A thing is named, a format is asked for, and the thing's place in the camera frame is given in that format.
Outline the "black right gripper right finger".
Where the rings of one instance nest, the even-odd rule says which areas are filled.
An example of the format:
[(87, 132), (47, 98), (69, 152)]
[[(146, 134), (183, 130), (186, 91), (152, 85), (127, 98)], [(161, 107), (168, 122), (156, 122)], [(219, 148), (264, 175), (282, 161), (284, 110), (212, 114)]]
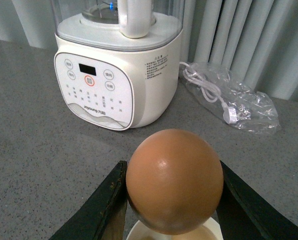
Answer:
[(298, 226), (254, 191), (225, 163), (216, 213), (225, 240), (298, 240)]

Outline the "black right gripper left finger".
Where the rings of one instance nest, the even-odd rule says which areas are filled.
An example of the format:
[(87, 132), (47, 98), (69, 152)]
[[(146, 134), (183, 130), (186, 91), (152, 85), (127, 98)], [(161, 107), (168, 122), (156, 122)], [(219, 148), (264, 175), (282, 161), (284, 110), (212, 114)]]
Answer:
[(119, 161), (51, 240), (122, 240), (127, 210), (127, 162)]

